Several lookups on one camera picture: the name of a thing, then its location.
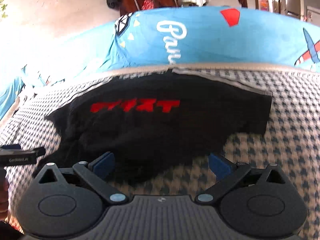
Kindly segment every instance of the ribbed gray surface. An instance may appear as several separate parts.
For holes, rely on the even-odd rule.
[[[159,198],[135,196],[127,205],[113,206],[97,227],[74,240],[252,239],[228,228],[214,208],[197,205],[189,196],[165,196],[162,202]]]

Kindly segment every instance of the patterned sheet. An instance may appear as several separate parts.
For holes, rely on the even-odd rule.
[[[268,163],[281,165],[309,209],[308,221],[300,236],[318,239],[320,224],[320,75],[285,71],[240,71],[202,69],[202,73],[238,79],[267,87],[273,92],[273,105],[264,137],[232,135],[224,148],[225,156],[264,168]],[[44,146],[47,154],[58,147],[60,137],[44,117],[68,95],[89,87],[97,79],[72,86],[53,87],[24,105],[0,131],[0,145],[20,143],[23,149]],[[10,208],[15,213],[21,195],[31,181],[35,165],[7,168],[11,184]],[[126,194],[190,194],[194,197],[215,183],[206,158],[197,158],[192,166],[172,168],[136,188],[112,183]]]

